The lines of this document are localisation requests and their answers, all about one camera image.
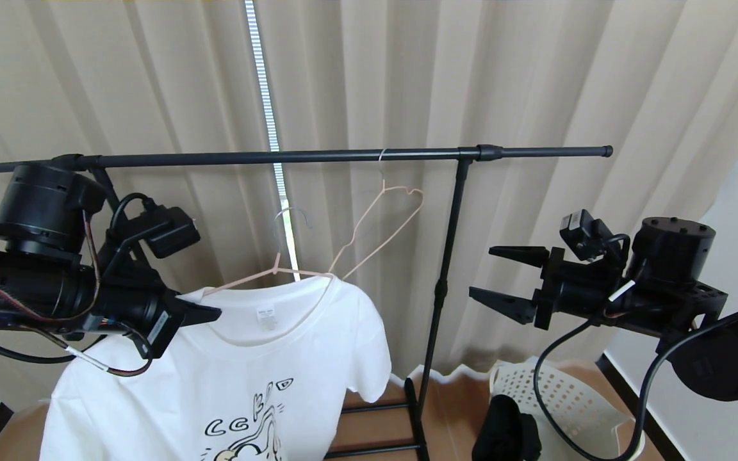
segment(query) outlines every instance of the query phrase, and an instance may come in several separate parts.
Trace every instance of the curtain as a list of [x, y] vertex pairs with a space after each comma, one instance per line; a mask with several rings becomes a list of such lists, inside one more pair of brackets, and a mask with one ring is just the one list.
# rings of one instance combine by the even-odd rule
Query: curtain
[[[559, 219], [580, 208], [614, 232], [645, 216], [699, 219], [738, 157], [738, 2], [258, 2], [282, 149], [381, 149], [494, 143], [612, 144], [612, 158], [513, 159], [471, 166], [434, 364], [486, 369], [521, 360], [582, 321], [550, 332], [468, 298], [478, 286], [530, 297], [539, 271], [492, 245], [563, 246]], [[386, 324], [395, 372], [427, 344], [454, 163], [284, 167], [299, 265], [329, 268], [380, 189], [419, 187], [416, 220], [348, 281]], [[390, 193], [336, 268], [343, 275], [416, 206]], [[556, 359], [596, 359], [594, 328]]]
[[[0, 161], [267, 149], [243, 3], [0, 3]], [[196, 219], [199, 244], [149, 254], [168, 286], [217, 286], [272, 265], [272, 166], [110, 172], [120, 196], [143, 192]], [[9, 180], [0, 175], [0, 200]], [[99, 246], [109, 216], [94, 218]], [[0, 332], [0, 344], [64, 354], [29, 333]], [[0, 357], [0, 400], [20, 409], [48, 397], [63, 368]]]

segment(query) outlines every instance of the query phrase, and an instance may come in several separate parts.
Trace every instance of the clothes hanger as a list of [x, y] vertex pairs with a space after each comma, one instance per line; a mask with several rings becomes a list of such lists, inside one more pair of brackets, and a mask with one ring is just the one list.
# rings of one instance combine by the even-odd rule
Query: clothes hanger
[[281, 239], [278, 236], [278, 230], [277, 230], [278, 229], [278, 225], [277, 225], [277, 222], [278, 222], [278, 218], [280, 218], [281, 215], [283, 215], [284, 213], [289, 212], [289, 210], [298, 210], [299, 212], [301, 212], [301, 214], [304, 215], [304, 222], [306, 223], [307, 227], [310, 228], [310, 229], [313, 228], [309, 224], [309, 219], [307, 218], [307, 213], [304, 212], [304, 210], [302, 210], [301, 208], [299, 208], [299, 207], [285, 207], [284, 209], [280, 210], [278, 212], [278, 214], [275, 215], [275, 218], [272, 220], [272, 236], [275, 237], [275, 245], [278, 248], [278, 253], [275, 254], [275, 264], [272, 266], [272, 268], [266, 269], [266, 271], [258, 272], [255, 275], [249, 275], [249, 277], [244, 277], [243, 279], [230, 282], [230, 283], [228, 283], [226, 285], [222, 285], [222, 286], [219, 286], [217, 288], [207, 289], [207, 291], [205, 291], [205, 292], [203, 292], [201, 294], [201, 298], [204, 298], [205, 296], [208, 296], [208, 295], [212, 295], [213, 293], [216, 293], [218, 291], [222, 291], [223, 289], [229, 289], [229, 288], [232, 288], [234, 286], [238, 286], [238, 285], [241, 285], [243, 283], [246, 283], [248, 281], [259, 279], [261, 277], [264, 277], [265, 275], [278, 274], [278, 272], [285, 273], [285, 274], [310, 275], [310, 277], [329, 277], [331, 279], [334, 279], [334, 275], [332, 275], [332, 274], [324, 274], [322, 272], [313, 272], [313, 271], [299, 271], [299, 270], [296, 270], [296, 269], [284, 269], [284, 268], [279, 268], [278, 267], [278, 265], [281, 264], [281, 249], [284, 247], [284, 245], [283, 245], [283, 243], [281, 242]]
[[343, 245], [340, 248], [340, 251], [338, 252], [337, 256], [334, 257], [334, 260], [332, 261], [332, 265], [329, 266], [329, 271], [327, 271], [327, 272], [332, 272], [332, 270], [334, 269], [334, 265], [336, 265], [336, 263], [338, 262], [338, 259], [340, 259], [340, 255], [343, 254], [343, 251], [346, 248], [352, 246], [352, 244], [355, 243], [355, 239], [357, 238], [357, 228], [360, 227], [361, 222], [363, 222], [363, 219], [366, 218], [366, 216], [369, 214], [369, 212], [372, 210], [372, 208], [375, 207], [375, 205], [378, 203], [378, 201], [381, 200], [381, 197], [383, 197], [383, 195], [385, 193], [389, 192], [390, 190], [398, 190], [398, 189], [406, 190], [406, 195], [412, 195], [413, 193], [416, 193], [417, 192], [421, 196], [421, 202], [420, 202], [420, 205], [418, 205], [418, 207], [415, 208], [415, 211], [412, 212], [411, 215], [409, 215], [409, 218], [406, 218], [406, 221], [404, 221], [400, 225], [400, 227], [398, 227], [398, 229], [391, 236], [389, 236], [388, 239], [384, 240], [384, 242], [379, 247], [375, 248], [375, 251], [373, 251], [372, 253], [369, 253], [369, 255], [366, 256], [366, 257], [364, 257], [364, 259], [361, 260], [361, 262], [358, 263], [357, 266], [354, 266], [354, 268], [352, 268], [351, 271], [347, 272], [346, 275], [343, 276], [343, 279], [342, 280], [346, 280], [347, 277], [349, 277], [349, 275], [352, 275], [352, 272], [357, 271], [357, 269], [360, 268], [360, 266], [362, 266], [363, 263], [365, 263], [367, 260], [369, 260], [370, 257], [375, 256], [375, 253], [377, 253], [378, 251], [381, 251], [381, 248], [383, 248], [384, 246], [386, 246], [386, 244], [388, 244], [393, 238], [395, 238], [395, 236], [397, 236], [397, 234], [400, 233], [400, 231], [402, 231], [402, 229], [404, 227], [406, 227], [406, 225], [410, 221], [412, 221], [412, 219], [414, 218], [414, 216], [416, 214], [418, 214], [420, 212], [421, 208], [423, 207], [423, 201], [425, 200], [425, 195], [424, 195], [424, 193], [423, 193], [422, 190], [419, 190], [419, 189], [409, 189], [406, 186], [386, 187], [386, 175], [383, 174], [383, 169], [381, 168], [381, 159], [383, 158], [384, 152], [386, 152], [386, 149], [381, 150], [380, 155], [377, 156], [377, 169], [378, 169], [379, 172], [381, 172], [381, 192], [378, 193], [377, 197], [375, 197], [375, 199], [372, 201], [372, 204], [369, 205], [369, 208], [366, 208], [366, 212], [363, 213], [363, 216], [361, 216], [361, 218], [357, 220], [357, 224], [355, 225], [355, 230], [352, 233], [352, 239], [349, 240], [349, 243], [348, 244]]

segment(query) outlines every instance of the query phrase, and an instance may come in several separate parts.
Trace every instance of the t-shirt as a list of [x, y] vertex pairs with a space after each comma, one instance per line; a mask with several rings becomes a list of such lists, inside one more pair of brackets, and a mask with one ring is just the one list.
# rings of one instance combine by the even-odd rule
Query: t-shirt
[[[181, 328], [146, 373], [70, 363], [53, 391], [43, 461], [320, 461], [346, 390], [374, 402], [386, 388], [383, 322], [356, 286], [311, 277], [202, 292], [181, 298], [220, 307], [220, 318]], [[120, 336], [88, 354], [125, 370], [144, 363]]]

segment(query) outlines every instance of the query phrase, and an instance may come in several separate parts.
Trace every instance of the shirt tag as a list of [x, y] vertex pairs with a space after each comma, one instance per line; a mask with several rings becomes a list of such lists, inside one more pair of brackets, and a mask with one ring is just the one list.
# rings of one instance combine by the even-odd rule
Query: shirt tag
[[275, 318], [275, 307], [258, 307], [258, 325], [264, 332], [275, 330], [278, 320]]

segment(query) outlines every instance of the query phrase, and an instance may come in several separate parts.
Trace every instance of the hanger hook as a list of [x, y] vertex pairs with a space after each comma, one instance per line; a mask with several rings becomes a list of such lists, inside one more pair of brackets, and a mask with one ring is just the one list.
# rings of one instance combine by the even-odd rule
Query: hanger hook
[[284, 213], [289, 212], [289, 210], [296, 210], [301, 212], [301, 214], [304, 215], [304, 224], [307, 225], [307, 228], [313, 228], [309, 224], [309, 216], [307, 216], [307, 212], [304, 211], [304, 208], [285, 207], [284, 209], [280, 210], [278, 214], [275, 215], [275, 218], [272, 219], [272, 236], [275, 237], [275, 247], [278, 248], [278, 253], [281, 253], [281, 249], [284, 248], [284, 242], [281, 241], [281, 237], [278, 235], [278, 218], [283, 216]]
[[377, 156], [377, 170], [381, 173], [381, 182], [383, 184], [386, 184], [386, 175], [383, 174], [383, 167], [381, 167], [381, 160], [383, 159], [383, 154], [386, 152], [387, 148], [383, 148], [381, 150], [381, 153]]

